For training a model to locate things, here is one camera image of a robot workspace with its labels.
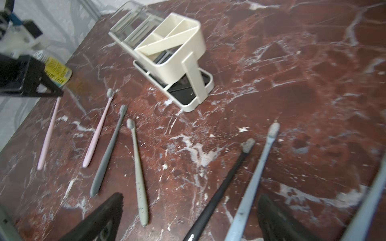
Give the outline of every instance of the toothbrush head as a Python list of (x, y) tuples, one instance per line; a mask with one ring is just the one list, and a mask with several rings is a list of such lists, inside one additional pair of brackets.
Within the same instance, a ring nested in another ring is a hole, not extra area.
[(107, 98), (113, 98), (114, 97), (114, 90), (112, 88), (109, 88), (107, 90)]
[(245, 154), (248, 154), (252, 150), (252, 147), (254, 145), (255, 145), (255, 140), (253, 140), (252, 138), (249, 138), (246, 142), (241, 143), (242, 152), (244, 152)]
[(126, 121), (126, 126), (127, 128), (129, 128), (130, 130), (134, 130), (135, 129), (135, 121), (132, 120), (132, 119), (127, 119)]
[(124, 114), (126, 114), (126, 112), (127, 112), (127, 105), (125, 105), (125, 104), (121, 105), (121, 108), (120, 108), (120, 110), (119, 110), (119, 113), (120, 113), (121, 115), (124, 115)]
[(273, 124), (269, 127), (267, 137), (271, 137), (271, 138), (276, 139), (276, 137), (278, 136), (278, 133), (279, 133), (279, 129), (280, 129), (280, 124), (277, 123), (277, 122), (273, 123)]

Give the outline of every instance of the marble countertop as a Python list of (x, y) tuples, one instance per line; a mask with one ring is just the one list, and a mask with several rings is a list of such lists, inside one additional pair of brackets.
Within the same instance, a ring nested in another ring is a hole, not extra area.
[[(221, 241), (252, 176), (270, 124), (281, 124), (262, 174), (267, 193), (323, 240), (337, 240), (371, 185), (385, 150), (386, 4), (378, 0), (172, 0), (154, 9), (197, 19), (207, 43), (199, 60), (215, 88), (182, 113), (108, 36), (103, 16), (68, 61), (44, 171), (37, 161), (54, 99), (41, 99), (0, 153), (0, 202), (26, 241), (57, 240), (115, 192), (124, 196), (117, 240), (182, 240), (248, 138), (257, 142), (201, 240)], [(117, 91), (88, 168), (82, 160)], [(119, 109), (137, 122), (150, 206), (139, 222), (130, 131), (122, 126), (99, 194), (93, 177)], [(369, 240), (386, 235), (386, 198)], [(245, 240), (262, 241), (254, 205)]]

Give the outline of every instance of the toothbrush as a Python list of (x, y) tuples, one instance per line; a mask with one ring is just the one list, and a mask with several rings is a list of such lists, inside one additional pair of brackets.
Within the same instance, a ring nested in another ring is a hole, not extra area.
[(106, 152), (102, 157), (102, 160), (99, 164), (98, 171), (96, 172), (96, 175), (94, 177), (93, 184), (91, 185), (90, 190), (90, 197), (95, 197), (97, 193), (99, 192), (100, 186), (102, 184), (103, 178), (105, 177), (105, 173), (107, 170), (107, 165), (111, 157), (111, 153), (113, 152), (115, 142), (117, 140), (119, 128), (122, 124), (123, 117), (125, 116), (127, 112), (127, 105), (122, 105), (120, 108), (120, 116), (117, 123), (117, 126), (114, 130), (113, 136), (111, 137), (110, 143), (107, 146)]
[(42, 151), (40, 152), (39, 161), (37, 163), (37, 170), (38, 171), (43, 169), (44, 163), (46, 161), (46, 156), (47, 156), (47, 152), (48, 152), (48, 146), (49, 146), (49, 143), (50, 143), (50, 140), (51, 140), (52, 132), (54, 130), (54, 125), (55, 125), (55, 120), (56, 120), (56, 113), (58, 112), (58, 109), (59, 109), (60, 99), (61, 99), (61, 97), (58, 97), (56, 99), (56, 102), (55, 102), (54, 112), (52, 114), (51, 122), (50, 122), (50, 124), (48, 126), (46, 138), (44, 139)]
[(103, 123), (105, 122), (105, 119), (106, 119), (108, 107), (110, 106), (111, 101), (114, 98), (113, 89), (110, 88), (107, 90), (107, 98), (108, 98), (107, 105), (105, 107), (105, 110), (103, 111), (103, 114), (102, 114), (102, 117), (98, 123), (98, 126), (96, 127), (94, 136), (91, 139), (90, 146), (88, 147), (87, 152), (86, 152), (86, 156), (83, 160), (83, 168), (88, 167), (88, 165), (90, 164), (91, 158), (93, 157), (95, 147), (97, 146), (98, 139), (99, 139), (100, 133), (102, 131)]
[(253, 140), (252, 138), (242, 143), (242, 152), (240, 153), (239, 158), (233, 164), (233, 167), (228, 172), (227, 177), (224, 179), (221, 186), (217, 189), (212, 199), (208, 202), (207, 206), (204, 208), (200, 216), (197, 218), (196, 222), (190, 228), (189, 232), (186, 234), (183, 241), (198, 241), (202, 231), (204, 231), (205, 226), (207, 225), (210, 217), (212, 216), (214, 210), (216, 209), (218, 203), (220, 202), (222, 196), (224, 195), (226, 189), (228, 188), (230, 182), (232, 181), (233, 176), (241, 166), (241, 163), (250, 154), (252, 147), (254, 145), (255, 145), (255, 140)]
[(133, 136), (133, 149), (134, 149), (134, 165), (135, 165), (135, 185), (137, 188), (137, 202), (139, 219), (142, 226), (146, 226), (149, 222), (149, 210), (147, 206), (146, 189), (144, 177), (142, 174), (141, 159), (139, 157), (137, 135), (135, 133), (135, 121), (128, 119), (126, 121), (127, 128), (131, 130)]
[(379, 199), (386, 184), (386, 154), (381, 160), (381, 167), (371, 189), (340, 241), (363, 241), (366, 239), (372, 218), (377, 211)]
[(259, 181), (261, 174), (264, 170), (265, 162), (271, 150), (272, 144), (278, 136), (280, 129), (280, 124), (275, 122), (273, 123), (268, 130), (266, 144), (264, 150), (260, 156), (260, 161), (255, 169), (255, 172), (252, 176), (251, 181), (248, 184), (247, 190), (244, 193), (244, 197), (237, 209), (236, 215), (233, 219), (233, 222), (228, 230), (225, 241), (240, 241), (244, 233), (245, 226), (247, 224), (249, 212), (255, 199), (257, 187), (259, 186)]

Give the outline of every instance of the clear plastic cover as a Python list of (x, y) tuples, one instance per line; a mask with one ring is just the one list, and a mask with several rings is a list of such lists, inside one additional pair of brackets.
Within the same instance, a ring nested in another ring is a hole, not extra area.
[(165, 15), (135, 1), (129, 1), (112, 18), (120, 20), (110, 32), (135, 49), (160, 25)]

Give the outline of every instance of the black drip tray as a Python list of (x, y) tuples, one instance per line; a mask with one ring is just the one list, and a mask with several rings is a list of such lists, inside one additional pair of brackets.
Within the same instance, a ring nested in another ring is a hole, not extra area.
[[(135, 63), (144, 71), (148, 72), (143, 65), (141, 65), (138, 61), (135, 60)], [(201, 71), (202, 79), (204, 80), (204, 85), (207, 86), (207, 84), (210, 81), (210, 77)], [(153, 78), (155, 81), (157, 81), (163, 88), (165, 88), (167, 85), (163, 83), (159, 78), (156, 76), (149, 74), (151, 78)], [(186, 76), (182, 76), (182, 78), (175, 82), (169, 89), (168, 92), (173, 95), (181, 104), (187, 105), (196, 97), (196, 94), (194, 93), (192, 86), (190, 85), (189, 79)]]

